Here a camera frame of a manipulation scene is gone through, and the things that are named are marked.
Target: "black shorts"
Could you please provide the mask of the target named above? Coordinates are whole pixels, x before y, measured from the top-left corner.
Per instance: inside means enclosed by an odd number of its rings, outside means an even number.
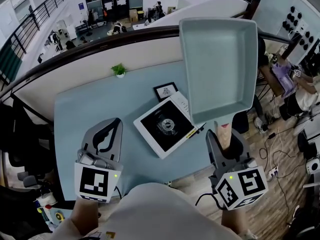
[[[296,93],[291,94],[289,97],[284,99],[284,104],[279,108],[280,115],[283,120],[288,120],[290,117],[294,117],[297,114],[303,112],[298,105],[296,99]]]

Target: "wooden floor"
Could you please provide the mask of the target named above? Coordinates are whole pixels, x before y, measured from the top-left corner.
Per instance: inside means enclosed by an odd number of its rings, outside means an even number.
[[[261,88],[257,87],[256,93],[259,94]],[[272,98],[272,92],[263,97],[261,105],[264,112],[272,111],[274,102],[270,103]],[[251,149],[251,156],[254,157],[258,165],[265,166],[267,160],[260,159],[259,150],[264,147],[264,143],[271,132],[261,134],[255,127],[253,121],[256,117],[254,109],[248,114],[249,119],[249,131],[244,134],[244,137],[248,141]],[[292,127],[295,123],[295,119],[291,118],[286,122],[286,125],[279,128],[279,131],[283,131]],[[281,239],[285,232],[288,230],[286,221],[290,221],[292,214],[297,205],[303,206],[305,200],[305,192],[302,189],[302,185],[307,181],[306,167],[304,166],[303,154],[299,152],[297,146],[297,137],[293,136],[293,130],[288,130],[281,135],[283,148],[279,137],[270,139],[267,141],[266,146],[270,151],[272,146],[272,154],[277,150],[283,150],[287,152],[291,157],[289,158],[285,154],[276,153],[274,155],[274,162],[278,164],[279,156],[279,177],[285,176],[291,173],[298,165],[298,168],[294,170],[292,174],[285,178],[280,178],[279,183],[283,188],[288,206],[289,206],[289,218],[287,218],[288,210],[284,195],[278,185],[276,178],[268,184],[269,191],[255,204],[250,205],[247,208],[247,218],[249,221],[251,231],[258,236],[260,240],[277,240]],[[266,153],[262,151],[262,157],[265,157]],[[270,170],[270,162],[266,167],[266,172]],[[172,186],[186,193],[196,203],[198,197],[204,193],[211,193],[211,184],[208,177],[212,175],[213,168],[209,167],[200,172],[197,172],[191,176],[175,180],[172,182]],[[118,200],[113,200],[107,206],[102,206],[100,212],[102,217],[100,222],[103,223],[109,216],[112,210],[116,207]],[[222,212],[217,208],[214,200],[210,196],[204,196],[198,204],[201,213],[210,219],[220,223]]]

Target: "green plant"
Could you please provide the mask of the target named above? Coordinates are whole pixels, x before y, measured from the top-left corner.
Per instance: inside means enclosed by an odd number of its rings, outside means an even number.
[[[122,75],[127,71],[126,68],[122,65],[122,63],[111,67],[111,69],[113,70],[115,75]]]

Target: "purple bag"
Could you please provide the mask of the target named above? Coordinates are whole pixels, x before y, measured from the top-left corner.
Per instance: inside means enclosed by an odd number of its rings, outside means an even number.
[[[272,66],[272,72],[275,74],[275,77],[280,82],[282,88],[284,89],[284,94],[282,97],[288,97],[295,90],[295,84],[292,79],[289,77],[288,73],[291,70],[291,65],[280,65],[278,62]]]

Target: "light blue wall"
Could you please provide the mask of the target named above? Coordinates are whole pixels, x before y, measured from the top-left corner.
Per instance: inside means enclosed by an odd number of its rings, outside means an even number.
[[[293,15],[296,19],[298,13],[302,13],[302,19],[309,25],[307,31],[310,31],[310,36],[314,36],[313,43],[310,43],[305,36],[303,37],[309,44],[307,51],[298,45],[289,56],[288,59],[293,64],[297,64],[304,58],[317,40],[316,37],[320,33],[320,13],[315,13],[311,7],[302,0],[261,0],[253,20],[256,21],[258,27],[263,31],[288,38],[289,32],[282,27],[282,22],[287,21],[294,27],[293,23],[287,19],[287,15],[291,13],[291,6],[295,7]]]

